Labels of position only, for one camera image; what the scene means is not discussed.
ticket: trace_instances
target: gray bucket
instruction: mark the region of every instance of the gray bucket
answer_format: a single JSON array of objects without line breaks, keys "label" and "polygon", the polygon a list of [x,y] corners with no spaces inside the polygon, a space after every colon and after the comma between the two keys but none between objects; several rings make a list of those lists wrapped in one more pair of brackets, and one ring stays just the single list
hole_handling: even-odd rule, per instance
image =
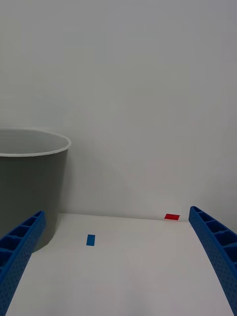
[{"label": "gray bucket", "polygon": [[43,210],[47,226],[38,249],[50,242],[70,145],[51,132],[0,128],[0,237]]}]

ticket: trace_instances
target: blue tape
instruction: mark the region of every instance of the blue tape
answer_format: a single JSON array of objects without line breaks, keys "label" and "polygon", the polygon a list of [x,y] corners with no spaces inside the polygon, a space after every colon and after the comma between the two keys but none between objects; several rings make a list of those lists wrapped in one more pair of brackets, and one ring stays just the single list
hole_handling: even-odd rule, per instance
[{"label": "blue tape", "polygon": [[87,246],[94,246],[95,245],[95,235],[88,235],[87,236]]}]

